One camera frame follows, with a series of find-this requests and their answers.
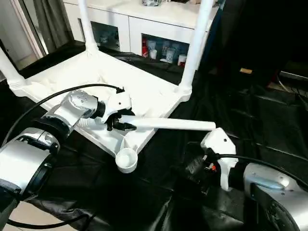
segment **white cup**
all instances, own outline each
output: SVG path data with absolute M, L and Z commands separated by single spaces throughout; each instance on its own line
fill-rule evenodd
M 150 50 L 150 58 L 151 59 L 156 59 L 157 56 L 157 50 Z

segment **white plastic rod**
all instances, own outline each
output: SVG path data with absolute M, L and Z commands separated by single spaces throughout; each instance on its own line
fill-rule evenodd
M 134 115 L 123 115 L 119 119 L 119 122 L 129 123 L 137 128 L 164 128 L 198 131 L 212 131 L 216 128 L 216 124 L 214 122 L 169 118 L 144 118 Z
M 19 88 L 26 84 L 24 77 L 22 77 L 8 57 L 5 55 L 4 51 L 0 48 L 0 71 L 6 77 L 6 80 L 11 89 Z
M 212 11 L 213 2 L 214 0 L 202 0 L 200 5 L 197 25 L 195 27 L 193 38 L 189 45 L 182 81 L 179 84 L 179 91 L 183 93 L 191 94 L 192 92 L 193 76 L 196 70 L 200 49 L 204 41 L 204 36 L 208 20 Z
M 86 40 L 86 48 L 98 50 L 97 44 L 94 39 L 91 22 L 88 17 L 88 8 L 86 0 L 78 0 L 78 2 L 79 2 L 82 29 Z

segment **glass cabinet door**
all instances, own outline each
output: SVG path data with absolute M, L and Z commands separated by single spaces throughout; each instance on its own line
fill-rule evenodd
M 64 4 L 74 39 L 85 41 L 79 7 L 73 4 Z M 94 39 L 99 46 L 116 51 L 130 52 L 128 16 L 88 8 Z

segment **bottle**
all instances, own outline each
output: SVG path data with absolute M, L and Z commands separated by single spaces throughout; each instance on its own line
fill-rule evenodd
M 170 46 L 170 41 L 166 40 L 166 41 L 163 42 L 162 57 L 164 57 L 164 58 L 166 57 L 167 50 L 168 50 L 169 46 Z
M 148 51 L 148 46 L 146 45 L 146 38 L 142 38 L 142 56 L 143 57 L 148 57 L 149 51 Z

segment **wall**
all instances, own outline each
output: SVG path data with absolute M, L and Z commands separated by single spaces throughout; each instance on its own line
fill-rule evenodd
M 1 0 L 0 39 L 14 62 L 33 54 L 30 43 L 9 0 Z

